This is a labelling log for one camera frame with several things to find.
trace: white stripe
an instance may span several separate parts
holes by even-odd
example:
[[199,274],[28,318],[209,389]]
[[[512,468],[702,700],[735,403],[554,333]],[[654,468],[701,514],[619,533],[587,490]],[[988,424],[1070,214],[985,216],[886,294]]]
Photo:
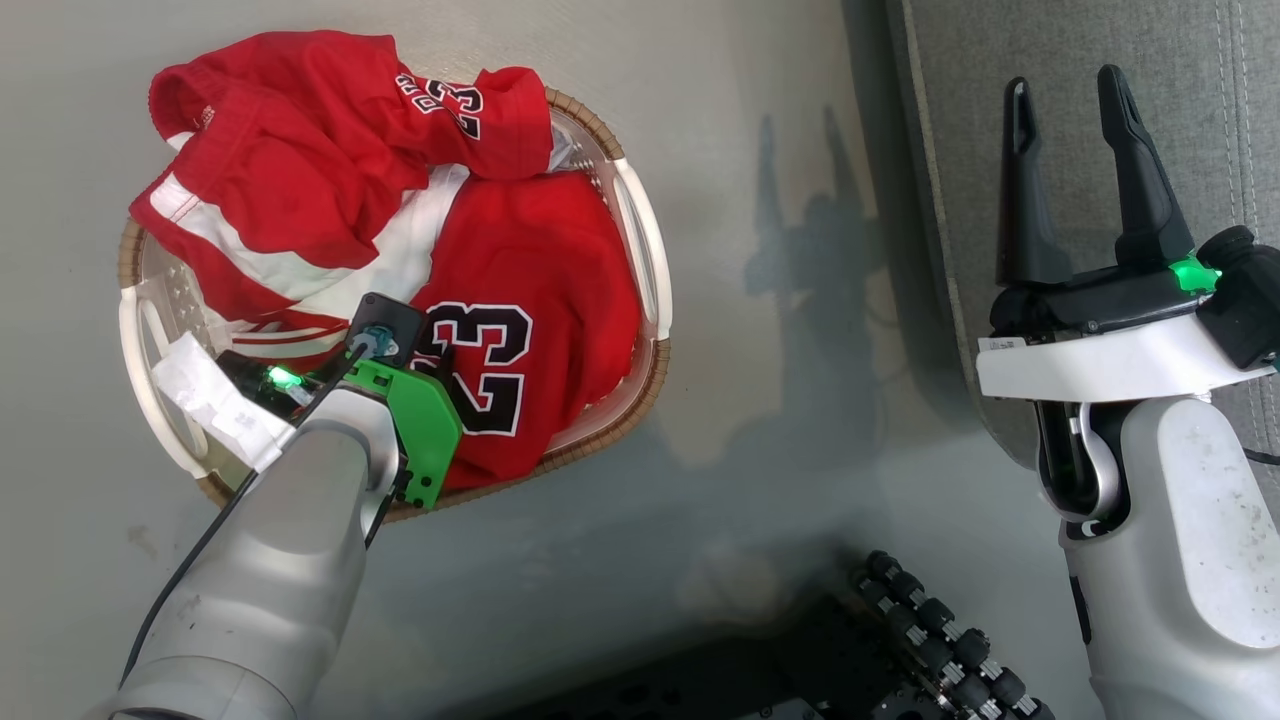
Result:
[[292,357],[310,357],[334,348],[342,338],[347,336],[347,329],[334,331],[315,340],[279,345],[244,345],[232,341],[232,350],[246,357],[259,357],[262,360],[289,360]]
[[244,277],[289,300],[302,300],[352,273],[346,268],[317,268],[293,251],[250,250],[221,209],[196,197],[173,173],[151,192],[150,200],[157,213],[216,247]]
[[453,199],[470,176],[462,165],[431,170],[426,190],[404,193],[398,213],[387,222],[374,247],[378,258],[340,281],[301,299],[293,310],[349,320],[366,292],[408,302],[431,278],[431,251],[444,228]]
[[244,332],[232,333],[232,338],[233,341],[252,340],[259,343],[280,345],[291,340],[297,340],[300,337],[307,337],[316,333],[321,333],[325,332],[326,329],[326,328],[302,328],[300,331],[278,331],[271,325],[279,328],[280,323],[271,323],[270,325],[268,325],[268,328],[270,329],[262,329],[259,332],[244,331]]
[[170,146],[173,146],[174,150],[182,150],[182,146],[187,145],[187,141],[191,140],[195,136],[196,136],[196,133],[193,133],[193,132],[179,132],[178,135],[175,135],[173,137],[165,138],[165,142],[168,142]]

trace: white trim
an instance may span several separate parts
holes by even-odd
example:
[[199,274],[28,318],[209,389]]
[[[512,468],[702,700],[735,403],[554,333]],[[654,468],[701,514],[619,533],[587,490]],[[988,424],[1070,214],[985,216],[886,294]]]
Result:
[[631,169],[626,158],[613,161],[617,172],[613,190],[618,200],[625,200],[634,213],[622,209],[623,225],[627,229],[627,242],[631,245],[634,261],[644,258],[648,272],[637,273],[640,277],[640,299],[645,305],[645,314],[652,315],[658,327],[658,340],[671,337],[671,314],[675,304],[671,295],[671,269],[667,266],[667,249],[662,243],[662,231],[658,228],[658,218],[649,204],[649,195],[640,183],[640,177]]
[[[280,323],[278,323],[278,322],[276,323],[270,323],[266,327],[270,328],[273,325],[279,327]],[[253,340],[259,345],[282,345],[282,343],[287,343],[287,342],[293,341],[293,340],[298,340],[300,337],[307,337],[307,336],[314,336],[316,333],[323,333],[323,332],[325,332],[325,329],[326,328],[302,328],[302,329],[298,329],[298,331],[262,329],[262,331],[259,331],[259,332],[246,331],[246,332],[232,333],[232,338],[233,338],[233,341],[234,340],[241,340],[241,338],[243,338],[243,340]]]
[[349,320],[360,299],[374,288],[401,302],[412,300],[431,278],[435,241],[470,174],[462,165],[434,168],[426,190],[406,192],[399,211],[374,238],[378,258],[300,299],[293,310]]
[[[261,333],[261,334],[279,334],[279,333]],[[280,343],[243,343],[236,342],[237,338],[252,337],[255,340],[261,340],[260,334],[243,334],[232,338],[232,350],[239,352],[246,357],[259,357],[261,360],[291,360],[293,357],[311,357],[312,355],[323,355],[333,350],[335,345],[342,342],[347,337],[347,328],[337,329],[329,334],[320,336],[312,340],[303,340],[297,342],[280,342]]]
[[169,418],[160,404],[155,384],[151,382],[151,368],[147,365],[146,351],[142,346],[142,329],[138,322],[138,291],[137,287],[127,287],[120,291],[120,307],[118,320],[120,323],[120,347],[124,351],[124,369],[129,375],[129,384],[133,386],[133,396],[142,409],[142,416],[151,425],[151,432],[160,441],[169,457],[193,478],[204,478],[211,469],[205,468],[191,448],[178,437],[178,433],[169,424]]
[[1203,395],[1268,375],[1239,370],[1194,314],[1064,342],[984,350],[977,360],[987,397],[1121,402]]
[[173,173],[151,191],[150,202],[156,213],[216,247],[244,277],[289,300],[302,300],[351,274],[347,268],[317,268],[293,251],[250,250],[221,208],[196,197]]
[[182,150],[182,146],[187,145],[187,141],[191,140],[192,137],[196,137],[196,133],[193,133],[193,132],[179,132],[178,135],[175,135],[173,137],[166,137],[165,142],[168,142],[169,146],[173,147],[174,150]]

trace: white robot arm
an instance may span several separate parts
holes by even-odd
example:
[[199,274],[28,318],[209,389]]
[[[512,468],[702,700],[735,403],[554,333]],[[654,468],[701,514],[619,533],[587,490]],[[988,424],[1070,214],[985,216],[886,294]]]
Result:
[[1197,258],[1119,68],[1098,73],[1124,234],[1074,274],[1053,245],[1021,78],[1005,97],[996,332],[983,395],[1032,401],[1092,684],[1115,720],[1280,717],[1280,536],[1211,391],[1270,374],[1280,251]]
[[[413,346],[420,314],[381,296],[361,306],[380,322],[353,320],[362,332],[351,333],[349,357],[300,411],[282,455],[244,480],[179,565],[119,691],[84,720],[294,720],[306,710],[392,500],[406,500],[411,469],[447,468],[461,434],[444,386],[403,370],[394,350]],[[415,402],[399,420],[434,423],[426,446],[401,442],[393,409],[404,397]],[[410,495],[430,486],[424,475]]]

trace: laundry basket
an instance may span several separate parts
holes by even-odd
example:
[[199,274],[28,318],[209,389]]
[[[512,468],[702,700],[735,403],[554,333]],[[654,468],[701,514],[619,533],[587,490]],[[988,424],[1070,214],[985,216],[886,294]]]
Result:
[[[572,427],[552,438],[550,447],[530,478],[598,452],[631,432],[649,411],[667,377],[671,357],[671,277],[658,222],[644,186],[627,163],[618,140],[604,122],[577,100],[547,90],[552,123],[573,141],[570,164],[588,173],[609,208],[627,245],[631,274],[644,309],[632,352],[631,373],[602,401],[588,407]],[[248,474],[239,460],[188,418],[156,388],[151,368],[169,343],[191,332],[215,357],[228,347],[206,324],[200,287],[180,260],[170,255],[132,219],[120,237],[120,343],[124,365],[142,414],[183,470],[219,506],[230,500]],[[490,495],[516,483],[442,493],[433,510]],[[397,503],[388,521],[428,510]]]

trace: floor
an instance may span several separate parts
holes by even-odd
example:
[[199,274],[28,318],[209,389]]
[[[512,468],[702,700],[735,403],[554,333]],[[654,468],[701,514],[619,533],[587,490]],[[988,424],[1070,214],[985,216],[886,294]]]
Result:
[[878,1],[225,0],[0,17],[0,719],[109,693],[214,507],[120,360],[116,236],[164,167],[148,78],[268,28],[529,64],[607,118],[664,229],[671,375],[570,469],[388,527],[311,717],[472,717],[765,623],[892,550],[1068,720],[1098,717],[1034,478],[975,423],[928,269]]

